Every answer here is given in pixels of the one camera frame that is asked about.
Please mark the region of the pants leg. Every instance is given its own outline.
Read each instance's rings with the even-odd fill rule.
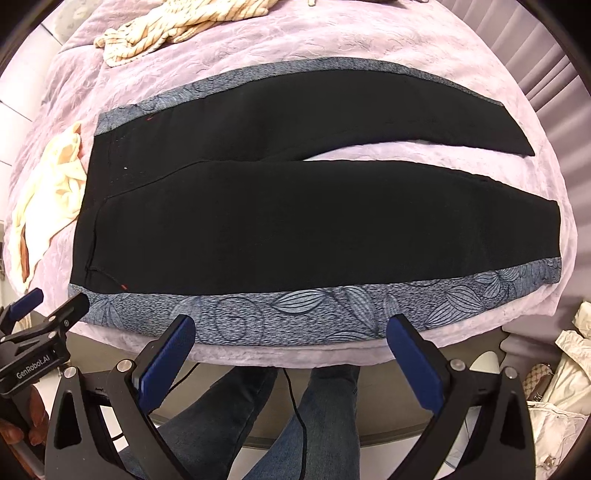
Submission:
[[[193,478],[228,477],[276,378],[276,368],[234,367],[193,405],[158,429]],[[129,448],[120,455],[130,473],[145,478]]]
[[[355,425],[359,367],[312,370],[298,410],[306,424],[306,480],[359,480]],[[243,480],[298,480],[302,428],[295,415],[265,456]]]

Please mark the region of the metal screw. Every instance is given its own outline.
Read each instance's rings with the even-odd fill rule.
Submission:
[[[77,372],[76,367],[68,367],[64,371],[64,377],[72,378],[74,375],[76,375],[76,372]]]
[[[454,358],[453,360],[451,360],[449,362],[449,366],[452,368],[452,370],[455,370],[456,372],[462,372],[466,369],[466,364],[462,362],[459,358]]]
[[[509,378],[517,378],[517,370],[515,370],[515,368],[513,367],[507,367],[505,368],[505,375]]]
[[[117,370],[119,370],[120,372],[127,372],[127,370],[129,370],[132,366],[133,363],[131,362],[131,360],[122,360],[117,364]]]

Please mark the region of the blue gripper pad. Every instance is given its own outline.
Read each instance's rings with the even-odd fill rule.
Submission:
[[[145,414],[162,405],[175,377],[195,344],[195,322],[191,317],[179,315],[168,329],[173,331],[167,330],[160,337],[160,340],[165,340],[164,344],[159,346],[159,352],[139,379],[138,404]]]
[[[437,415],[444,402],[443,382],[415,339],[396,317],[388,322],[386,340],[418,402]]]
[[[24,297],[21,297],[12,305],[10,305],[10,318],[14,321],[19,321],[28,313],[31,313],[39,305],[43,303],[43,292],[40,288],[34,288]]]

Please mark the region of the gray floral fabric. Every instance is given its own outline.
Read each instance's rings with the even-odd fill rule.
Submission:
[[[408,75],[431,82],[448,85],[462,92],[486,100],[496,105],[502,103],[480,95],[451,80],[422,70],[405,67],[399,63],[390,61],[356,59],[349,57],[325,57],[311,60],[278,61],[275,63],[263,63],[240,69],[230,70],[212,77],[207,77],[178,88],[159,93],[153,97],[132,105],[122,105],[99,115],[95,135],[106,133],[120,127],[127,122],[151,113],[161,112],[181,103],[190,102],[207,97],[214,93],[224,92],[254,80],[261,80],[279,75],[288,75],[299,72],[314,72],[319,70],[366,70],[372,72],[387,72]]]
[[[385,337],[388,319],[403,313],[419,330],[473,317],[558,283],[562,261],[535,260],[462,278],[352,285],[279,293],[213,296],[84,292],[90,311],[83,319],[158,336],[179,314],[193,318],[196,342],[235,346],[302,346]]]

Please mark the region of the black clamp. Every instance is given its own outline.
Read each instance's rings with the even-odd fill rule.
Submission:
[[[447,361],[404,315],[388,323],[387,341],[421,406],[433,412],[427,428],[389,480],[433,480],[468,409],[482,406],[457,469],[449,480],[534,480],[535,453],[530,415],[517,372],[471,371]]]
[[[53,312],[47,322],[13,333],[16,323],[42,302],[43,292],[35,288],[0,313],[0,418],[25,433],[24,440],[13,448],[40,478],[44,475],[46,452],[43,445],[33,446],[28,440],[33,426],[29,410],[30,386],[70,359],[66,332],[89,309],[88,298],[79,294]],[[7,478],[30,478],[1,437],[0,463]]]
[[[179,315],[135,360],[110,371],[64,371],[47,438],[47,480],[131,480],[106,427],[100,406],[112,407],[149,479],[191,480],[148,414],[160,406],[195,343],[191,317]]]

